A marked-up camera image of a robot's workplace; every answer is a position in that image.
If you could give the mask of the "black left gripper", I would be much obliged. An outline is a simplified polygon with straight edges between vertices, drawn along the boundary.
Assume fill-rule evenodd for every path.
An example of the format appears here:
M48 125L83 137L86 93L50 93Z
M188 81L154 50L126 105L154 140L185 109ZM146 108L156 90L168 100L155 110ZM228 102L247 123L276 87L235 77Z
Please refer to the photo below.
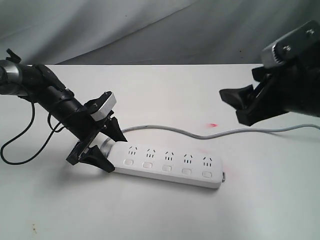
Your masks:
M95 121L91 117L90 107L94 100L89 100L65 118L66 128L78 138L78 143L66 160L72 165L83 163L111 173L115 170L114 165L104 156L97 145L90 147L90 144L98 133L105 134L114 142L127 142L127 139L120 129L117 118L111 117L112 110L101 121Z

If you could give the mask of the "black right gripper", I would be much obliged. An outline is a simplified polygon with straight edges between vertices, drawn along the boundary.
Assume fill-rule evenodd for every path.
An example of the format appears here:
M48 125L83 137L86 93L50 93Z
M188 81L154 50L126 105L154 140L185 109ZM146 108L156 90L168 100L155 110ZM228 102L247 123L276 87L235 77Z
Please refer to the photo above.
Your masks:
M256 87L227 88L219 91L223 102L235 109L237 120L245 126L287 113L300 112L300 59L293 58L282 66L251 70Z

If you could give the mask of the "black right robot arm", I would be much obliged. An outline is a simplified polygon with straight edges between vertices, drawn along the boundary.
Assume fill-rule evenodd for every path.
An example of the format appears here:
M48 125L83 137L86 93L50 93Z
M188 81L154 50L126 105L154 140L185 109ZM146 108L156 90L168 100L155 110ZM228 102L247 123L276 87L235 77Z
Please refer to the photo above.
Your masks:
M260 66L251 73L257 87L219 91L221 100L235 109L240 124L252 126L287 113L320 116L319 42L282 66Z

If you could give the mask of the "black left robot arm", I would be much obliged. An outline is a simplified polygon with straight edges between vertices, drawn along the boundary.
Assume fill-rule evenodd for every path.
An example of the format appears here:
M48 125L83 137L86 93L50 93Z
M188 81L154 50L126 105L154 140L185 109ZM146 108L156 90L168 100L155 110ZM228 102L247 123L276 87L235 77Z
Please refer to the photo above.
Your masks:
M115 170L98 146L90 146L99 133L115 142L125 142L118 120L113 116L116 97L106 91L100 97L81 104L44 64L26 65L11 49L0 61L0 93L17 96L31 103L38 103L47 113L47 121L55 118L59 125L70 131L77 144L66 158L71 165L77 163L95 166L107 173Z

